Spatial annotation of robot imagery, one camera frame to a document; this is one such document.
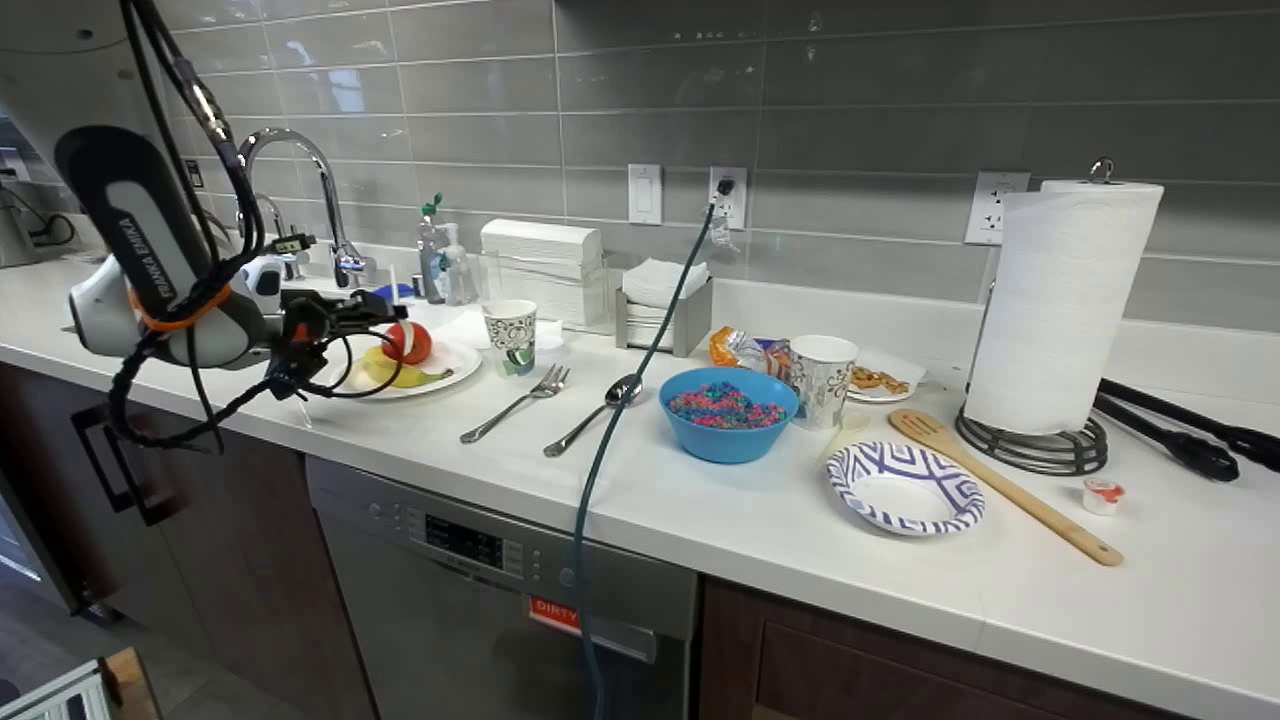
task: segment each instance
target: blue bowl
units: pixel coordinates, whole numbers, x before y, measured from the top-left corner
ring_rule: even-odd
[[[680,390],[701,390],[707,382],[733,382],[754,403],[775,403],[785,416],[775,424],[769,424],[769,428],[705,428],[705,424],[694,424],[680,411],[671,411],[671,400]],[[789,382],[780,382],[780,379],[774,379],[764,372],[749,372],[749,366],[694,366],[694,372],[680,372],[680,374],[664,379],[662,403],[664,403],[664,411],[670,411],[670,421],[676,428],[676,443],[687,456],[701,456],[707,463],[754,463],[754,458],[762,458],[801,411],[801,395]]]

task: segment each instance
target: black tongs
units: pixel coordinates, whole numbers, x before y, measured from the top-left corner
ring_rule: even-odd
[[[1186,466],[1210,477],[1210,480],[1236,480],[1242,466],[1236,466],[1236,456],[1205,434],[1192,434],[1192,433],[1171,433],[1171,428],[1160,428],[1151,421],[1144,421],[1142,411],[1131,406],[1144,406],[1144,411],[1160,411],[1170,421],[1182,421],[1189,428],[1201,428],[1215,440],[1223,440],[1234,451],[1280,470],[1280,434],[1269,434],[1269,433],[1258,433],[1258,428],[1236,428],[1236,424],[1219,424],[1214,416],[1201,416],[1201,411],[1189,411],[1182,403],[1170,403],[1160,395],[1148,395],[1142,386],[1127,386],[1127,382],[1116,382],[1116,379],[1102,379],[1102,390],[1098,390],[1098,403],[1102,411],[1108,411],[1113,421],[1127,424],[1131,433],[1158,440],[1160,447],[1170,447],[1171,458],[1182,458]]]

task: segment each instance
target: spoon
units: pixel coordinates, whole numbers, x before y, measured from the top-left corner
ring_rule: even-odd
[[[641,379],[637,374],[622,374],[608,382],[606,403],[592,406],[592,416],[585,416],[573,433],[566,433],[557,443],[543,447],[543,456],[566,456],[573,447],[573,440],[598,424],[601,411],[622,406],[637,395]]]

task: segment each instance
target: dark cabinet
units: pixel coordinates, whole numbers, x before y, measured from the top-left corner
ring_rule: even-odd
[[[0,366],[6,443],[84,600],[220,659],[308,714],[372,714],[308,505],[306,458],[225,433],[225,451],[138,447],[93,424],[100,390]],[[188,421],[131,406],[144,433]]]
[[[705,584],[701,720],[1170,720],[1013,664]]]

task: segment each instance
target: dishwasher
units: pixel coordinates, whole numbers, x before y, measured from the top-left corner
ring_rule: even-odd
[[[592,714],[573,539],[308,458],[308,492],[385,720]],[[697,573],[589,542],[612,720],[694,714]]]

